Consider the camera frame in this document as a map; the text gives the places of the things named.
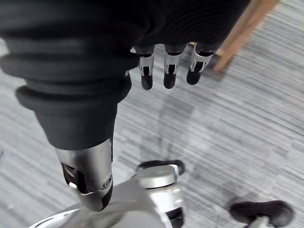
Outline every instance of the black protective sleeve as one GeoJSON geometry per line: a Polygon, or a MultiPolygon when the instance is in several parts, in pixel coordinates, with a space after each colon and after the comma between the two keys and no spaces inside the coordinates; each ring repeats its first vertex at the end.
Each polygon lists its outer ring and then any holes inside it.
{"type": "Polygon", "coordinates": [[[157,0],[4,0],[2,70],[26,80],[20,103],[33,110],[49,142],[81,150],[113,136],[117,104],[128,94],[130,53],[163,24],[157,0]]]}

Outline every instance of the robotic hand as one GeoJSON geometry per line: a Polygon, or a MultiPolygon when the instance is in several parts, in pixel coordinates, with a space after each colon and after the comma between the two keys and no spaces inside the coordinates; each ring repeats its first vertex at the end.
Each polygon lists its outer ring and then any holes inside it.
{"type": "Polygon", "coordinates": [[[165,44],[164,85],[172,88],[186,44],[195,84],[250,0],[10,0],[0,2],[2,70],[24,78],[19,102],[33,110],[56,148],[67,184],[93,211],[113,189],[117,104],[139,65],[152,87],[153,49],[165,44]],[[130,53],[134,47],[137,54],[130,53]]]}

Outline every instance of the silver machine part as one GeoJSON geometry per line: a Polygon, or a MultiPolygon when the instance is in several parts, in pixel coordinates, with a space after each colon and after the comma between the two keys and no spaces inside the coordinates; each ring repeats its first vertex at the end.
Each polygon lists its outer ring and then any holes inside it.
{"type": "Polygon", "coordinates": [[[137,179],[132,178],[113,188],[108,206],[90,211],[80,203],[35,223],[30,228],[172,228],[137,179]]]}
{"type": "Polygon", "coordinates": [[[191,63],[190,63],[190,71],[194,72],[195,66],[197,62],[202,62],[203,66],[202,68],[199,70],[199,72],[203,72],[204,68],[208,65],[209,61],[211,60],[213,55],[210,56],[200,56],[197,52],[196,52],[196,46],[197,43],[195,43],[194,48],[193,48],[193,52],[191,55],[191,63]]]}
{"type": "Polygon", "coordinates": [[[263,216],[257,217],[247,228],[274,228],[274,226],[269,224],[269,218],[267,216],[263,216]]]}
{"type": "Polygon", "coordinates": [[[165,69],[165,73],[168,74],[169,73],[169,65],[174,65],[174,71],[173,74],[177,73],[178,70],[178,65],[179,65],[179,61],[181,58],[182,54],[176,55],[176,56],[172,56],[169,55],[167,52],[165,52],[165,61],[164,61],[164,69],[165,69]]]}
{"type": "Polygon", "coordinates": [[[154,66],[154,53],[149,57],[140,57],[140,62],[138,67],[142,76],[144,76],[144,72],[143,72],[144,67],[149,68],[149,75],[151,76],[153,74],[153,66],[154,66]]]}
{"type": "Polygon", "coordinates": [[[81,202],[91,210],[103,209],[102,198],[111,190],[112,178],[112,143],[108,139],[102,144],[79,151],[56,149],[63,165],[63,172],[70,188],[81,202]],[[80,172],[85,183],[77,183],[75,172],[80,172]]]}
{"type": "Polygon", "coordinates": [[[174,184],[177,181],[175,170],[172,166],[154,166],[138,172],[136,178],[145,189],[159,188],[174,184]]]}
{"type": "Polygon", "coordinates": [[[137,173],[136,179],[160,212],[182,207],[182,186],[177,182],[178,170],[171,165],[155,166],[137,173]]]}

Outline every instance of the wooden chair leg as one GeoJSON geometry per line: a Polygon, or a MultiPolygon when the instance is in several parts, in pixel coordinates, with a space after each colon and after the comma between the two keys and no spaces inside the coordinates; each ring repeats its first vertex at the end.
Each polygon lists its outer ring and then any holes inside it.
{"type": "Polygon", "coordinates": [[[260,0],[259,6],[252,14],[252,17],[245,24],[240,35],[225,50],[219,61],[213,67],[215,72],[221,72],[226,64],[233,58],[237,51],[246,43],[251,33],[256,29],[258,24],[264,19],[269,11],[278,3],[279,0],[260,0]]]}

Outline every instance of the floor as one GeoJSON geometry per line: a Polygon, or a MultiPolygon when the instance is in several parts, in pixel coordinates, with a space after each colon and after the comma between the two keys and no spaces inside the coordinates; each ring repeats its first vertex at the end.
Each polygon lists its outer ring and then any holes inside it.
{"type": "MultiPolygon", "coordinates": [[[[115,183],[141,161],[182,159],[184,227],[242,227],[226,211],[231,202],[274,199],[296,210],[288,227],[304,227],[303,15],[302,0],[282,0],[224,74],[206,69],[195,86],[186,83],[187,47],[176,86],[164,88],[158,46],[153,88],[141,88],[135,69],[119,104],[115,183]]],[[[24,228],[77,200],[34,114],[14,97],[23,81],[0,74],[0,227],[24,228]]]]}

